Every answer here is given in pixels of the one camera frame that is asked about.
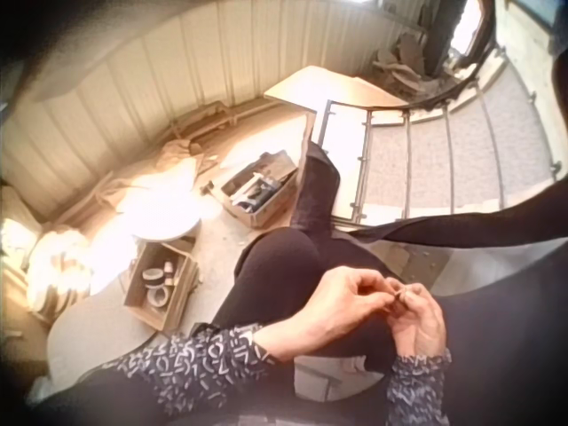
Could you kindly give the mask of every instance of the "corrugated metal wall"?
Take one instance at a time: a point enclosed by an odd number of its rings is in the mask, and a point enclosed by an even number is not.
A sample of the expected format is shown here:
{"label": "corrugated metal wall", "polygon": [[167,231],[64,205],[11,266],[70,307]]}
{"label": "corrugated metal wall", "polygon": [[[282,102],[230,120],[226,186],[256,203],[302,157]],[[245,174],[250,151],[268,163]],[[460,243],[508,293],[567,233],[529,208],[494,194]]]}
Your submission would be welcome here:
{"label": "corrugated metal wall", "polygon": [[403,24],[356,4],[228,0],[129,41],[69,93],[20,102],[3,126],[2,176],[45,217],[203,104],[262,96],[308,65],[355,75]]}

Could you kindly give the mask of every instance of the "black pants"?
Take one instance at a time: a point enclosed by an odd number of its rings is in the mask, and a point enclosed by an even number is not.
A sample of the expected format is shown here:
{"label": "black pants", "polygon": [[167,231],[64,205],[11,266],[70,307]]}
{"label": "black pants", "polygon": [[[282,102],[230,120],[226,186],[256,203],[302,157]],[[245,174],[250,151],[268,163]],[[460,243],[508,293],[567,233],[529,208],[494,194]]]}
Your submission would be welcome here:
{"label": "black pants", "polygon": [[[453,424],[554,424],[551,419],[568,398],[568,283],[559,273],[566,261],[568,248],[562,246],[490,286],[438,298],[454,359],[444,399]],[[214,322],[231,327],[283,320],[304,306],[326,270],[342,264],[391,275],[375,256],[349,241],[291,228],[266,234],[245,250],[235,285]],[[395,351],[389,329],[372,318],[321,354],[367,355],[367,368],[386,372]],[[279,380],[293,389],[291,370]],[[381,424],[384,389],[385,383],[379,383],[375,390],[326,406],[360,418],[358,424]]]}

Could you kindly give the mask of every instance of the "black and white patterned shirt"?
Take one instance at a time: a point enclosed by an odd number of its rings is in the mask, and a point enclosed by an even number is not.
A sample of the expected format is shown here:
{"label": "black and white patterned shirt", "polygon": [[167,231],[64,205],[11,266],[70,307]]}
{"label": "black and white patterned shirt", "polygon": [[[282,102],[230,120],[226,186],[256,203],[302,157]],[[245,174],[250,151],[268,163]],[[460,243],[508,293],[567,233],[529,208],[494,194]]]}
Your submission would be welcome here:
{"label": "black and white patterned shirt", "polygon": [[[158,404],[168,415],[188,414],[201,407],[220,408],[232,395],[267,376],[278,363],[253,341],[259,328],[221,330],[200,325],[191,337],[175,335],[166,343],[125,355],[102,368],[151,383]],[[436,358],[397,358],[387,390],[389,425],[449,424],[441,407],[444,371],[450,361],[449,351]]]}

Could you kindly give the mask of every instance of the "hand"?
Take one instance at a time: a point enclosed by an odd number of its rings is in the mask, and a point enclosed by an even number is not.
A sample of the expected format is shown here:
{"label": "hand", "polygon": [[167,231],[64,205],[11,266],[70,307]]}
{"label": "hand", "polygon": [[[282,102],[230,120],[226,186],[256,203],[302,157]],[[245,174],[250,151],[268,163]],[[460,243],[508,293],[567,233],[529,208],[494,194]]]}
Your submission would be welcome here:
{"label": "hand", "polygon": [[394,293],[378,271],[340,266],[323,275],[299,313],[260,329],[255,342],[280,360],[315,351],[392,304]]}
{"label": "hand", "polygon": [[403,285],[388,278],[400,296],[390,307],[387,323],[401,357],[443,355],[446,349],[446,324],[442,310],[422,284]]}

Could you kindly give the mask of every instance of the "cardboard box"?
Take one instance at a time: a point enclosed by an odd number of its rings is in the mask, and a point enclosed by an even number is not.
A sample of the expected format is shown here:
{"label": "cardboard box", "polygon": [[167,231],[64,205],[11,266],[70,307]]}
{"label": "cardboard box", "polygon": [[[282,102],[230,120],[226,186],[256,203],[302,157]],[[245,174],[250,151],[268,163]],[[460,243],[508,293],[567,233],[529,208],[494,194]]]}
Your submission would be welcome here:
{"label": "cardboard box", "polygon": [[[170,301],[162,308],[155,308],[146,299],[148,290],[142,272],[149,268],[162,268],[166,259],[174,263],[174,285],[170,286]],[[197,280],[197,263],[189,253],[166,242],[147,242],[132,269],[124,306],[156,330],[173,330],[179,326],[187,297]]]}
{"label": "cardboard box", "polygon": [[[284,185],[274,193],[257,211],[248,213],[239,205],[233,205],[231,197],[246,185],[255,173],[276,181],[285,179]],[[294,196],[297,189],[297,167],[286,154],[263,154],[256,162],[241,170],[221,187],[223,206],[233,216],[251,228],[261,228]]]}

